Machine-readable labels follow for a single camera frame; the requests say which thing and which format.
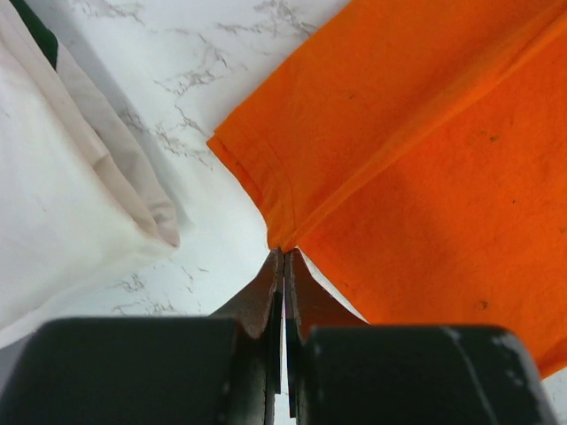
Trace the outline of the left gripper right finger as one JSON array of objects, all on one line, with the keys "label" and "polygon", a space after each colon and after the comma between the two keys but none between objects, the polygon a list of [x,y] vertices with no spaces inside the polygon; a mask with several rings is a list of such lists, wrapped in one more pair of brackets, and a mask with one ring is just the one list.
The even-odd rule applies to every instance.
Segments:
[{"label": "left gripper right finger", "polygon": [[291,417],[299,424],[554,424],[522,342],[495,326],[372,326],[283,257]]}]

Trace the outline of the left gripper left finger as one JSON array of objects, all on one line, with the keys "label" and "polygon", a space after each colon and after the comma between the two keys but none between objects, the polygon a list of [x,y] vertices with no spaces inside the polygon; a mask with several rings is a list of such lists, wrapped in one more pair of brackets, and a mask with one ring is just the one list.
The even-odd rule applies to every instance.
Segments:
[{"label": "left gripper left finger", "polygon": [[281,379],[284,256],[208,316],[42,325],[1,395],[4,424],[270,424]]}]

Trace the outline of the orange t shirt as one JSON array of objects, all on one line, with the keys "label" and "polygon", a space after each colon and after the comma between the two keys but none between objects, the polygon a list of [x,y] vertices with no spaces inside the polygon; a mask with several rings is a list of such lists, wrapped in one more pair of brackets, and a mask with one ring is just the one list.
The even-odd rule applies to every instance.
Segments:
[{"label": "orange t shirt", "polygon": [[565,2],[352,1],[208,145],[368,321],[565,367]]}]

